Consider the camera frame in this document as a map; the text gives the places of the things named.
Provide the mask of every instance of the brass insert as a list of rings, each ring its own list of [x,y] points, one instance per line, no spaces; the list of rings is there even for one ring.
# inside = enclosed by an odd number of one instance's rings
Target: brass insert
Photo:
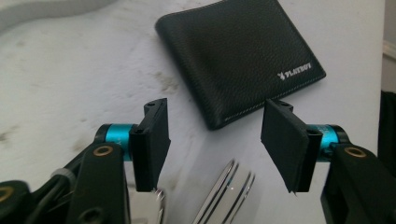
[[[356,147],[346,147],[345,152],[351,156],[364,158],[366,157],[366,153]]]
[[[0,188],[0,203],[2,203],[7,198],[9,198],[13,192],[14,192],[14,188],[10,186],[5,186]]]
[[[113,151],[113,147],[99,147],[93,151],[93,155],[102,157],[110,154]]]

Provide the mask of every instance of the wallet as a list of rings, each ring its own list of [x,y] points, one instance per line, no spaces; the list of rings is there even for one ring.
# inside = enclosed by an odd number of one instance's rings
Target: wallet
[[[155,28],[211,130],[326,76],[276,0],[224,0]]]

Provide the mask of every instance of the wallet stitching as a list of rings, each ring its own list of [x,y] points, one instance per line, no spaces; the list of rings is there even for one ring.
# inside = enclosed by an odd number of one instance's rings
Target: wallet stitching
[[[278,95],[276,95],[276,96],[274,96],[274,97],[271,97],[271,98],[269,98],[269,99],[276,99],[276,98],[278,98],[278,97],[281,97],[281,96],[283,96],[283,95],[286,95],[286,94],[288,94],[288,93],[291,92],[291,91],[295,91],[296,89],[299,89],[299,88],[301,88],[302,86],[304,86],[304,85],[306,85],[306,84],[308,84],[308,83],[310,83],[310,82],[316,81],[316,80],[318,80],[318,79],[320,79],[320,78],[323,78],[323,77],[324,77],[324,76],[311,78],[311,79],[309,79],[308,81],[306,81],[305,83],[300,84],[300,85],[298,85],[298,86],[296,86],[296,87],[294,87],[294,88],[292,88],[292,89],[290,89],[290,90],[288,90],[288,91],[284,91],[284,92],[282,92],[282,93],[280,93],[280,94],[278,94]],[[261,102],[261,103],[259,103],[259,104],[256,104],[256,105],[254,105],[254,106],[252,106],[252,107],[250,107],[250,108],[248,108],[248,109],[246,109],[246,110],[244,110],[244,111],[241,111],[241,112],[239,112],[239,113],[236,113],[236,114],[234,114],[234,115],[231,115],[230,117],[227,117],[224,121],[228,121],[228,120],[230,120],[230,119],[233,119],[233,118],[235,118],[235,117],[238,117],[238,116],[240,116],[240,115],[242,115],[242,114],[245,114],[245,113],[247,113],[247,112],[249,112],[249,111],[251,111],[251,110],[253,110],[253,109],[255,109],[255,108],[257,108],[257,107],[259,107],[259,106],[261,106],[261,105],[264,105],[264,104],[265,104],[265,101],[263,101],[263,102]]]
[[[164,19],[166,19],[166,18],[168,18],[168,17],[170,17],[170,16],[175,16],[175,15],[180,15],[180,14],[184,14],[184,13],[188,13],[188,12],[193,12],[193,11],[201,10],[201,9],[204,9],[204,8],[207,8],[207,7],[213,7],[215,5],[221,4],[223,2],[228,2],[228,1],[229,0],[222,0],[222,1],[219,1],[217,3],[213,3],[213,4],[210,4],[210,5],[204,6],[204,7],[197,7],[197,8],[192,8],[192,9],[185,10],[185,11],[170,13],[168,15],[165,15],[165,16],[162,16],[161,18],[159,18],[157,23],[162,21],[162,20],[164,20]]]

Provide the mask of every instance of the black leather wallet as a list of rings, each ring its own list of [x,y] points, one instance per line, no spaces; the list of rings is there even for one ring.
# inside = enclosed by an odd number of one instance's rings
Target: black leather wallet
[[[212,130],[326,76],[276,0],[224,0],[155,27]]]

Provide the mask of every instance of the white table surface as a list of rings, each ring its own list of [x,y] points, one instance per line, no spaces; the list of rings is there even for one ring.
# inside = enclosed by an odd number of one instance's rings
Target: white table surface
[[[119,0],[1,33],[0,181],[37,189],[100,125],[138,123],[143,104],[167,97],[172,144],[159,183],[167,223],[191,223],[232,158],[256,174],[234,223],[325,223],[319,196],[329,164],[317,164],[309,193],[288,194],[260,140],[262,110],[210,132],[155,33],[162,15],[214,2]],[[384,0],[280,4],[327,72],[284,101],[304,122],[339,124],[376,152]]]

